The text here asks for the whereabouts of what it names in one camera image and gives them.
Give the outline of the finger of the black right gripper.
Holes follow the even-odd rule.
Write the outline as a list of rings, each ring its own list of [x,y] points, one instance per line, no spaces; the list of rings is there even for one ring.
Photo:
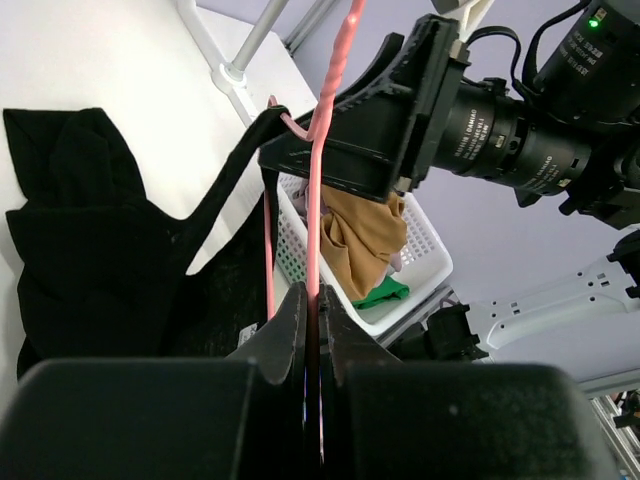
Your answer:
[[[310,179],[311,153],[311,142],[277,137],[261,146],[258,163],[265,169]],[[391,152],[329,139],[322,151],[321,183],[382,203],[398,178],[399,165],[399,158]]]
[[[365,72],[336,97],[328,145],[405,145],[420,89],[420,35],[387,35]]]

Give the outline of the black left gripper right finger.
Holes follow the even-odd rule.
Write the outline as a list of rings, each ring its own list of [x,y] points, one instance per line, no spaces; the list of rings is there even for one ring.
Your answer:
[[[590,404],[537,364],[402,362],[319,294],[329,479],[615,479]]]

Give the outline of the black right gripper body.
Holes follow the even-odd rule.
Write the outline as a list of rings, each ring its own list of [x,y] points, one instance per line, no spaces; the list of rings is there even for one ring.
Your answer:
[[[492,36],[519,39],[508,27],[489,26],[462,41],[457,21],[436,15],[414,24],[403,60],[425,66],[407,123],[400,190],[415,188],[432,167],[518,193],[561,193],[583,173],[588,143],[535,109],[532,91],[516,76],[466,77],[471,44]]]

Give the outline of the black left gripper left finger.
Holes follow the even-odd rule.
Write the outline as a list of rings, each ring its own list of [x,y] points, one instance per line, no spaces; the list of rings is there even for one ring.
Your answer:
[[[223,359],[41,363],[1,422],[5,479],[315,479],[307,295]]]

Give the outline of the pink hanger of black top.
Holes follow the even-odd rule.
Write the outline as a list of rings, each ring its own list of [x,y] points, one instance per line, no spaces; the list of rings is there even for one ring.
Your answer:
[[[307,296],[309,320],[318,319],[320,290],[320,201],[322,156],[333,118],[337,89],[342,82],[348,56],[366,6],[365,0],[353,0],[335,37],[324,83],[308,129],[301,127],[289,114],[281,119],[299,139],[311,143],[309,194],[307,207]]]

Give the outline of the brown tank top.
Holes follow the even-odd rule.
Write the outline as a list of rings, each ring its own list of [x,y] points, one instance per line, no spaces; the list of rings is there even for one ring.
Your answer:
[[[362,301],[407,243],[404,199],[392,192],[378,203],[324,186],[321,200],[321,254],[349,301]]]

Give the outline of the green tank top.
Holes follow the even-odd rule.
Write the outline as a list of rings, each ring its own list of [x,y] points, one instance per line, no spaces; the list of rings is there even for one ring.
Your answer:
[[[396,281],[391,276],[386,276],[384,280],[373,288],[363,300],[353,301],[352,305],[356,310],[367,310],[381,304],[400,301],[410,294],[410,287]]]

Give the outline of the black tank top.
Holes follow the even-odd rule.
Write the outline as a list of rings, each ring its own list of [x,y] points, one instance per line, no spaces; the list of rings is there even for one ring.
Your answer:
[[[100,108],[7,109],[5,132],[25,204],[6,214],[24,268],[26,334],[16,372],[73,357],[224,357],[269,319],[266,268],[278,239],[278,176],[197,272],[196,254],[259,147],[284,130],[264,110],[184,219],[146,194],[125,139]]]

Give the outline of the mauve tank top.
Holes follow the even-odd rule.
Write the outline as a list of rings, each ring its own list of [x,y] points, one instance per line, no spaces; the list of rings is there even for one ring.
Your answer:
[[[300,187],[290,195],[291,203],[294,206],[298,216],[300,217],[304,225],[307,225],[307,213],[308,213],[308,206],[309,206],[308,197],[309,197],[309,182],[307,180],[303,180],[300,184]],[[387,269],[387,274],[391,275],[401,270],[402,270],[401,254],[399,252],[395,252],[391,255],[390,266]]]

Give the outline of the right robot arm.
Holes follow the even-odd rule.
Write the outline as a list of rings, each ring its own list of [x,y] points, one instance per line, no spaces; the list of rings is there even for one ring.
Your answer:
[[[639,221],[639,5],[582,1],[543,66],[517,48],[508,79],[469,80],[470,46],[506,27],[464,31],[452,14],[387,36],[346,91],[323,91],[314,112],[263,148],[263,167],[310,174],[304,139],[321,133],[322,181],[383,201],[431,168],[515,191],[520,206],[566,193],[560,211],[615,229]]]

